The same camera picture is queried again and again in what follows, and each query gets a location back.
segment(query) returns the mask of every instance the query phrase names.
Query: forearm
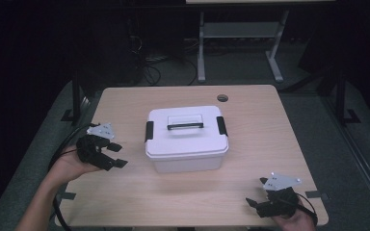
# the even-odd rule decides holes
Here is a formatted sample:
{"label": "forearm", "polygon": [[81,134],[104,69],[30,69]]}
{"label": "forearm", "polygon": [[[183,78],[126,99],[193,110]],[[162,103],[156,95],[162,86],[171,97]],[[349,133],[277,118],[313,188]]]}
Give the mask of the forearm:
{"label": "forearm", "polygon": [[41,182],[16,230],[47,230],[52,201],[59,187],[46,177]]}

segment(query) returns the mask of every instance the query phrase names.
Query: background table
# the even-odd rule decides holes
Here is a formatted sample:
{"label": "background table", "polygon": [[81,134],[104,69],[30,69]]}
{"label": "background table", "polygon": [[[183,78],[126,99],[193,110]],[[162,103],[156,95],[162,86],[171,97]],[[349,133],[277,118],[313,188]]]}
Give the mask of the background table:
{"label": "background table", "polygon": [[[227,102],[217,100],[219,94]],[[145,123],[158,108],[218,106],[225,118],[229,150],[216,170],[155,171],[145,154]],[[76,193],[61,210],[71,226],[267,226],[245,197],[266,201],[259,181],[277,172],[300,177],[297,193],[316,191],[303,153],[272,86],[121,88],[103,92],[93,123],[111,122],[124,168],[83,175],[68,184]],[[319,224],[328,222],[320,198],[309,199]]]}

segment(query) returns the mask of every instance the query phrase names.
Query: dark background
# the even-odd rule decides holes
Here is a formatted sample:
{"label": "dark background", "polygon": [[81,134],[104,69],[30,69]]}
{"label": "dark background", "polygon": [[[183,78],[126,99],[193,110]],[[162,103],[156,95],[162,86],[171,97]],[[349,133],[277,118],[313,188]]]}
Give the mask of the dark background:
{"label": "dark background", "polygon": [[[132,86],[141,77],[142,57],[132,54],[129,35],[141,36],[145,50],[173,56],[182,55],[184,38],[198,35],[198,11],[82,11],[80,2],[0,0],[0,196],[73,75],[87,95]],[[134,6],[111,0],[97,5],[116,2]],[[302,68],[316,72],[336,64],[370,107],[370,1],[338,1],[314,18],[316,9],[292,11],[283,40],[309,39]]]}

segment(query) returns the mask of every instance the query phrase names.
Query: human hand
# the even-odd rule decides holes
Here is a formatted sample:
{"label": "human hand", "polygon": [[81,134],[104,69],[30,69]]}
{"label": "human hand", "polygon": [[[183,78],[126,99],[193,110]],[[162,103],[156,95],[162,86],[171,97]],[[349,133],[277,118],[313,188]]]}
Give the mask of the human hand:
{"label": "human hand", "polygon": [[45,180],[54,186],[61,186],[75,180],[84,173],[100,170],[99,167],[81,162],[75,145],[67,147],[62,153],[66,154],[57,160],[45,177]]}
{"label": "human hand", "polygon": [[272,217],[272,220],[283,231],[315,231],[315,226],[311,216],[300,209],[296,209],[296,213],[291,218],[275,216]]}

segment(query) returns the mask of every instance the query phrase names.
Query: box handle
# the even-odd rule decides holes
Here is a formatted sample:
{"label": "box handle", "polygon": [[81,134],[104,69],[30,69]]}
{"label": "box handle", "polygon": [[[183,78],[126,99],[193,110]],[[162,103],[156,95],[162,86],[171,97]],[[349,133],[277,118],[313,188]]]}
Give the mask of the box handle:
{"label": "box handle", "polygon": [[167,125],[168,130],[176,129],[176,128],[190,128],[190,127],[198,127],[203,128],[203,123],[181,123],[181,124],[169,124]]}

